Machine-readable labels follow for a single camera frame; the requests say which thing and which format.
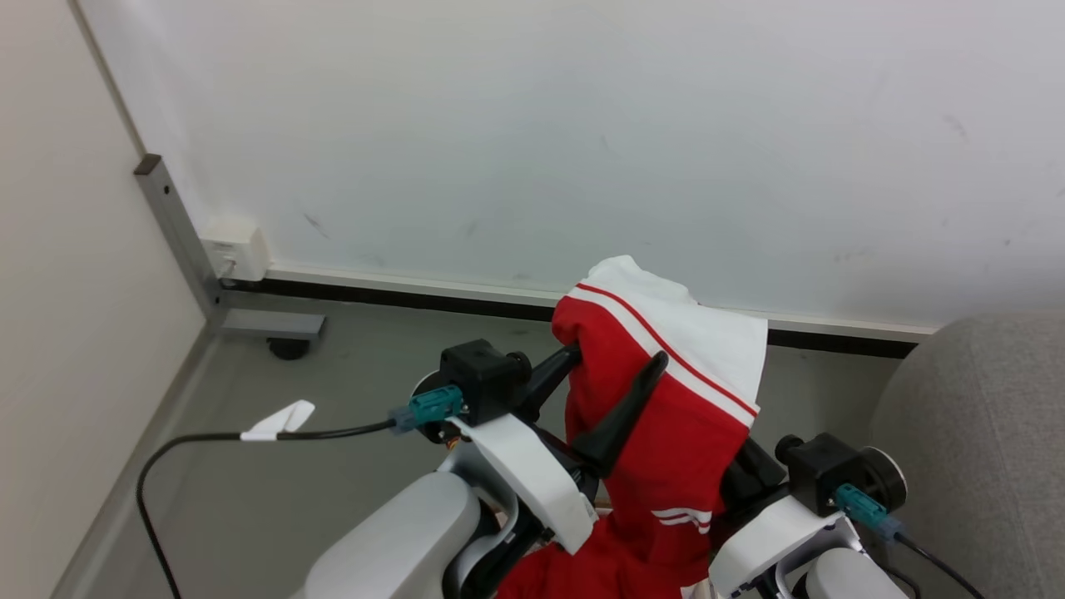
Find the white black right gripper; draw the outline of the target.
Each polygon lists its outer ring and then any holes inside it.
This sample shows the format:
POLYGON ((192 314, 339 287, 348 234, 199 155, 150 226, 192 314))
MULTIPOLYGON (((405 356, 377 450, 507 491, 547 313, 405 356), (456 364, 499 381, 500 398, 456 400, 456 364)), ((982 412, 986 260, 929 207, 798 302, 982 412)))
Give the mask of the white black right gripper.
POLYGON ((753 438, 747 438, 722 477, 726 509, 776 502, 739 528, 712 558, 709 583, 716 599, 798 599, 799 577, 821 554, 845 548, 866 555, 859 534, 842 512, 815 515, 786 496, 786 470, 753 438))

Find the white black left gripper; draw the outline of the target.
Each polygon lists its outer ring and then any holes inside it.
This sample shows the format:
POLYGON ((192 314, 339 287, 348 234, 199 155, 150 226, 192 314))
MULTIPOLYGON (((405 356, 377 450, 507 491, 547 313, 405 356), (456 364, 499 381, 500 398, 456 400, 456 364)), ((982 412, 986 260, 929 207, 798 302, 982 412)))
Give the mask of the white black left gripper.
MULTIPOLYGON (((461 418, 449 418, 449 423, 484 455, 490 469, 501 475, 506 489, 517 493, 543 527, 551 528, 555 541, 571 555, 588 541, 597 513, 532 426, 523 421, 538 421, 548 398, 580 363, 581 349, 569 344, 536 365, 518 395, 519 418, 503 414, 476 426, 461 418)), ((600 480, 610 477, 668 365, 665 350, 654 353, 612 409, 594 428, 576 436, 574 454, 585 473, 600 480)))

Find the red and white garment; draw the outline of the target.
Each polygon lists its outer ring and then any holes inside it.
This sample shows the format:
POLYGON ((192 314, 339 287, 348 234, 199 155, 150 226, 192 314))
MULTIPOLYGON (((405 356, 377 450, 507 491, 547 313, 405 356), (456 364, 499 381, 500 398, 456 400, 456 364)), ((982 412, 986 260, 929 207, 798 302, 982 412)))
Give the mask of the red and white garment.
POLYGON ((605 482, 612 509, 578 553, 518 562, 496 599, 689 599, 708 576, 720 485, 749 437, 767 353, 764 319, 712 309, 617 255, 559 300, 552 331, 581 349, 567 440, 589 432, 658 353, 668 365, 605 482))

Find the white and black baseboard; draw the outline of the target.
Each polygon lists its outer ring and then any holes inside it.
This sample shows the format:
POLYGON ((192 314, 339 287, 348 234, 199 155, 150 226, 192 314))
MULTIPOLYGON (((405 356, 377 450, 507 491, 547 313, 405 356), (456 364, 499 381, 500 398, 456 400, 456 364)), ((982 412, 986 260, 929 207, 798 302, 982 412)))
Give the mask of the white and black baseboard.
MULTIPOLYGON (((548 322, 562 292, 525 290, 498 285, 442 284, 436 280, 391 275, 346 275, 338 270, 283 270, 274 268, 260 281, 223 278, 228 291, 278 295, 300 300, 326 300, 361 304, 387 304, 455 314, 474 314, 548 322)), ((936 329, 908 325, 876 324, 788 317, 748 311, 768 323, 768 342, 785 349, 901 359, 922 344, 936 329)))

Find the grey fabric sofa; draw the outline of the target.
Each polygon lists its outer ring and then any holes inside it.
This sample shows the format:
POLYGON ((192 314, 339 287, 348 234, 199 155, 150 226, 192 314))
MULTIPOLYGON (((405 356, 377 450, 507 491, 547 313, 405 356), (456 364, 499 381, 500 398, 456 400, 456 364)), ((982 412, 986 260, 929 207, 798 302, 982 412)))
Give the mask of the grey fabric sofa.
POLYGON ((1065 311, 986 314, 894 372, 869 440, 901 467, 898 511, 985 599, 1065 599, 1065 311))

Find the white wall socket box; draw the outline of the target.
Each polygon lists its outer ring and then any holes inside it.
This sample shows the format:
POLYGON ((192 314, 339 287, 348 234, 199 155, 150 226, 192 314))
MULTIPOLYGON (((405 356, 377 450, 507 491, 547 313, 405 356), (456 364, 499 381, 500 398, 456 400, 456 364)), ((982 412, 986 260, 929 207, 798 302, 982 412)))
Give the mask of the white wall socket box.
POLYGON ((271 252, 253 221, 216 218, 199 234, 217 278, 258 284, 271 268, 271 252))

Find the grey metal frame leg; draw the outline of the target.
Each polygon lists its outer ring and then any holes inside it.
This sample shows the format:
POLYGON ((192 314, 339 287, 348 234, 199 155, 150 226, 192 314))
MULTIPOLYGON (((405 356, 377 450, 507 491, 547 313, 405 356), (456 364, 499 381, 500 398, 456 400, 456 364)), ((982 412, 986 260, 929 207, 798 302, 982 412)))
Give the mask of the grey metal frame leg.
POLYGON ((162 156, 145 153, 133 177, 155 216, 162 234, 170 246, 182 275, 208 323, 208 330, 222 334, 246 334, 262 339, 315 342, 326 319, 322 314, 296 314, 259 309, 233 308, 229 292, 223 289, 210 265, 201 240, 191 224, 170 172, 162 156))

